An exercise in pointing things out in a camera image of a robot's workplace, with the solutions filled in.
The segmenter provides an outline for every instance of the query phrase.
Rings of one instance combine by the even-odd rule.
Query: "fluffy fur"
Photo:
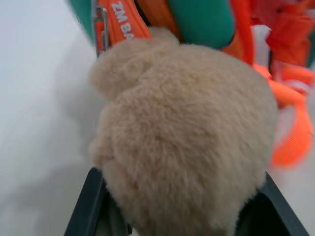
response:
[[[276,102],[250,66],[154,32],[114,46],[93,68],[111,100],[93,160],[141,236],[232,236],[264,183]]]

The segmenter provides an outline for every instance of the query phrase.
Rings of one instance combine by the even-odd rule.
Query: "white surface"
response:
[[[1,1],[0,29],[0,235],[62,236],[104,105],[87,81],[95,53],[62,0]],[[314,158],[271,175],[315,235]]]

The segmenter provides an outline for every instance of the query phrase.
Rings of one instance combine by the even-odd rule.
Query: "orange harness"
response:
[[[138,4],[143,8],[149,21],[154,23],[155,26],[169,28],[178,36],[179,33],[168,9],[167,0],[159,0],[159,7],[154,8],[154,11],[153,7],[157,4],[149,5],[147,1],[138,0]],[[290,47],[308,49],[305,47],[305,39],[313,27],[313,20],[302,16],[301,12],[315,0],[303,0],[294,6],[287,6],[279,23],[275,26],[275,30],[271,32],[267,39],[270,47],[276,49],[277,54],[274,55],[274,59],[289,63],[279,63],[282,66],[282,70],[278,73],[281,81],[275,81],[267,68],[253,64],[252,20],[250,18],[253,0],[230,0],[230,2],[234,10],[237,33],[231,43],[233,47],[225,48],[223,51],[253,65],[259,73],[268,79],[280,109],[287,106],[294,107],[296,112],[291,130],[282,139],[280,145],[274,149],[272,164],[275,166],[296,164],[306,156],[306,153],[311,148],[313,128],[306,105],[305,94],[307,92],[293,83],[286,86],[283,84],[283,81],[292,82],[293,80],[310,86],[314,80],[314,75],[311,71],[302,67],[294,67],[290,64],[295,62],[294,65],[302,65],[301,63],[304,61],[301,58],[303,56],[298,57],[299,60],[296,62],[293,58],[297,57],[290,57],[287,54],[291,55],[290,53],[292,53]],[[124,40],[131,40],[135,37],[151,38],[149,29],[139,16],[133,0],[97,0],[95,9],[94,29],[98,55],[105,51],[109,45],[114,45]],[[163,11],[163,17],[159,14],[159,10]],[[302,26],[300,29],[304,30],[298,33],[299,36],[297,37],[290,36],[290,40],[288,38],[284,39],[283,35],[287,37],[287,34],[284,34],[286,32],[285,27],[289,23],[292,25],[292,22],[296,23],[295,27]]]

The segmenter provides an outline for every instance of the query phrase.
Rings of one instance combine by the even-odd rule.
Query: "beige plush toy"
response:
[[[265,78],[163,29],[96,62],[93,161],[141,236],[232,236],[265,179],[277,105]]]

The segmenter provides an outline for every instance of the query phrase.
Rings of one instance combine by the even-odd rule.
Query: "metal clip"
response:
[[[94,27],[94,40],[96,47],[96,55],[97,57],[103,51],[105,52],[109,45],[109,36],[108,36],[108,14],[107,10],[102,6],[96,5],[95,0],[92,0],[92,16],[93,16],[93,27]],[[98,22],[102,22],[104,24],[104,31],[97,32],[96,24]],[[100,48],[97,41],[97,34],[101,33],[102,38],[102,49]]]

